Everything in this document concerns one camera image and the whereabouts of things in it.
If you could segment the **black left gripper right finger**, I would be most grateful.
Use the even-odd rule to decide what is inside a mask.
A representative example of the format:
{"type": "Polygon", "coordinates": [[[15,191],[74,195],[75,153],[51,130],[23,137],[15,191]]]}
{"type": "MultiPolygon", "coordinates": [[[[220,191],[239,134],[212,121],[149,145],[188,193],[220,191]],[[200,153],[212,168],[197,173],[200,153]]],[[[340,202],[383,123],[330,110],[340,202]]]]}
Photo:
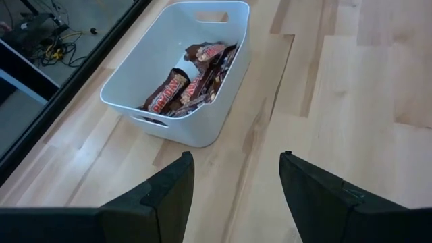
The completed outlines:
{"type": "Polygon", "coordinates": [[[403,243],[407,208],[290,151],[280,155],[283,193],[303,243],[403,243]]]}

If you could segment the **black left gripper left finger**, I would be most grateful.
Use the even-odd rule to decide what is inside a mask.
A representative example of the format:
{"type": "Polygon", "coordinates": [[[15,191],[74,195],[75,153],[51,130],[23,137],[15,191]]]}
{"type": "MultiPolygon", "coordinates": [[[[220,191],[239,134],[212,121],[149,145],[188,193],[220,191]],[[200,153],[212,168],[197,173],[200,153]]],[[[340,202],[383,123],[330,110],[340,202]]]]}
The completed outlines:
{"type": "Polygon", "coordinates": [[[191,153],[101,207],[106,243],[182,243],[195,166],[191,153]]]}

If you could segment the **white plastic bin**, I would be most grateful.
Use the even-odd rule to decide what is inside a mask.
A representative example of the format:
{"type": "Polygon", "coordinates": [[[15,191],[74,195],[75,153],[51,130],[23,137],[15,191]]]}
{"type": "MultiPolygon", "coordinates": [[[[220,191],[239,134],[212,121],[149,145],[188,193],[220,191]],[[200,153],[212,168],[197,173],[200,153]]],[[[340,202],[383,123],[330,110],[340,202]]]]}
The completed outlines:
{"type": "Polygon", "coordinates": [[[244,1],[185,1],[168,5],[156,17],[101,89],[102,102],[147,133],[197,148],[218,137],[251,60],[250,6],[244,1]],[[182,117],[138,110],[168,77],[182,68],[198,71],[182,59],[192,44],[223,41],[238,51],[215,100],[182,117]]]}

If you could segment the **dark table with white edge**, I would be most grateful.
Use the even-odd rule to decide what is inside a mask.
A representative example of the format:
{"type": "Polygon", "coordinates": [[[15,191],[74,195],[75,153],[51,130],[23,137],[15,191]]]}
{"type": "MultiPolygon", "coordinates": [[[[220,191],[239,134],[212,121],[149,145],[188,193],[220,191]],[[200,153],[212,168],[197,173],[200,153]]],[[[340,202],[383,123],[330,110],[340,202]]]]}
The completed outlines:
{"type": "Polygon", "coordinates": [[[0,39],[0,78],[45,105],[59,85],[0,39]]]}

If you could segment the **dark floor equipment box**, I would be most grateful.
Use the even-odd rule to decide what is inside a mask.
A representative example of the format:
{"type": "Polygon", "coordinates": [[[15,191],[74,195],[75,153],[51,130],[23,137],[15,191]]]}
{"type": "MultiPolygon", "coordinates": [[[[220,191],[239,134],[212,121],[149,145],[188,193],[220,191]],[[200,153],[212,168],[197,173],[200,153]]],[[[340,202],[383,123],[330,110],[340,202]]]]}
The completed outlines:
{"type": "Polygon", "coordinates": [[[60,20],[53,13],[28,13],[21,12],[22,20],[18,22],[11,31],[3,35],[4,41],[12,41],[15,43],[23,43],[32,38],[36,38],[37,34],[44,28],[45,22],[51,21],[55,27],[52,29],[51,34],[57,35],[66,31],[70,27],[62,20],[60,20]]]}

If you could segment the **black long table edge rail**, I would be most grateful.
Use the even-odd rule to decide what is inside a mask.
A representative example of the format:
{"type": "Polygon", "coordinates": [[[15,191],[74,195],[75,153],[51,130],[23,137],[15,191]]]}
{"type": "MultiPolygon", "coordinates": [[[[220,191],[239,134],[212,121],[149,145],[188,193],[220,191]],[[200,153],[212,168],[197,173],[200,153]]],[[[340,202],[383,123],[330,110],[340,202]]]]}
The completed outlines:
{"type": "Polygon", "coordinates": [[[82,88],[152,0],[0,0],[0,39],[21,12],[52,13],[70,28],[43,30],[23,43],[4,41],[59,85],[41,104],[0,78],[0,186],[82,88]]]}

